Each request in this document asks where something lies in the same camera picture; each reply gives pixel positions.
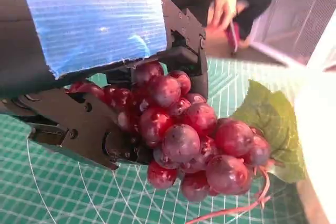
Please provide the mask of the person's left hand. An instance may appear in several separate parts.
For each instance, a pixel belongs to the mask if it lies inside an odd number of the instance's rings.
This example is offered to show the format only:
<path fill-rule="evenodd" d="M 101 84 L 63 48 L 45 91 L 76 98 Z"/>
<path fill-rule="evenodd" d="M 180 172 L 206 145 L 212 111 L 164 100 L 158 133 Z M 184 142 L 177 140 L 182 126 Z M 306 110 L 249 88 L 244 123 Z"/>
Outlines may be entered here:
<path fill-rule="evenodd" d="M 214 11 L 210 26 L 225 30 L 236 14 L 237 0 L 214 0 Z"/>

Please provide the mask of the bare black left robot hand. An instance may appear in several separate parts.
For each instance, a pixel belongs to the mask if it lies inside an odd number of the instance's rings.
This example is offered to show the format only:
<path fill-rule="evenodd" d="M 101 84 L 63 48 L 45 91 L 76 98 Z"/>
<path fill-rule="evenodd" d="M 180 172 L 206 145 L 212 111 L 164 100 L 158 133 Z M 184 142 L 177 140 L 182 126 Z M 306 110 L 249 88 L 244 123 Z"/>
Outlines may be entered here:
<path fill-rule="evenodd" d="M 93 94 L 65 86 L 97 73 L 160 61 L 208 94 L 205 31 L 171 0 L 1 0 L 1 114 L 31 127 L 29 139 L 80 162 L 147 165 L 152 151 L 118 127 Z"/>

